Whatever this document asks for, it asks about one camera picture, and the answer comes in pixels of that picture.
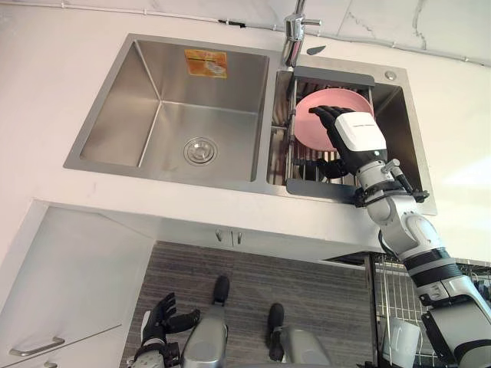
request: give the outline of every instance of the sink drain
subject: sink drain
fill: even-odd
[[[216,158],[217,153],[216,144],[208,138],[192,138],[184,146],[184,158],[195,166],[208,165]]]

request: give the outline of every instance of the cabinet door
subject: cabinet door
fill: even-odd
[[[12,368],[117,368],[121,358],[122,328],[88,337],[72,345],[15,364]]]
[[[232,247],[232,232],[230,228],[171,218],[162,220],[158,239],[165,242],[211,248]]]
[[[97,213],[50,208],[0,313],[0,366],[26,359],[11,349],[54,337],[64,346],[123,323],[152,244]]]
[[[234,228],[232,236],[235,251],[297,261],[318,262],[362,250],[351,246],[347,251],[347,246],[342,243],[240,228]]]

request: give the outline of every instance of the chrome faucet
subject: chrome faucet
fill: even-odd
[[[300,55],[305,36],[305,25],[321,25],[319,19],[305,19],[305,0],[297,0],[295,12],[285,18],[285,46],[282,61],[287,67],[294,67]]]

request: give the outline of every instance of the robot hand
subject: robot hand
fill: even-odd
[[[167,334],[176,334],[195,327],[199,322],[199,310],[174,316],[176,313],[176,295],[168,294],[147,312],[148,317],[142,330],[141,347],[134,356],[133,368],[141,368],[157,362],[156,366],[171,367],[180,364],[179,345],[167,343]]]
[[[356,175],[358,169],[372,161],[387,161],[385,138],[369,113],[330,106],[312,107],[308,112],[321,119],[349,173]]]
[[[166,341],[166,334],[176,334],[193,328],[199,321],[199,310],[173,317],[176,313],[176,295],[168,294],[152,309],[142,333],[142,344],[150,339]]]

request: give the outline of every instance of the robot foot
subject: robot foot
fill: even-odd
[[[229,278],[224,275],[218,276],[215,282],[215,289],[213,290],[213,304],[225,305],[227,297],[229,296],[229,289]]]
[[[274,303],[269,308],[266,346],[269,348],[269,358],[274,361],[283,359],[284,350],[280,341],[281,327],[285,319],[285,310],[280,303]]]

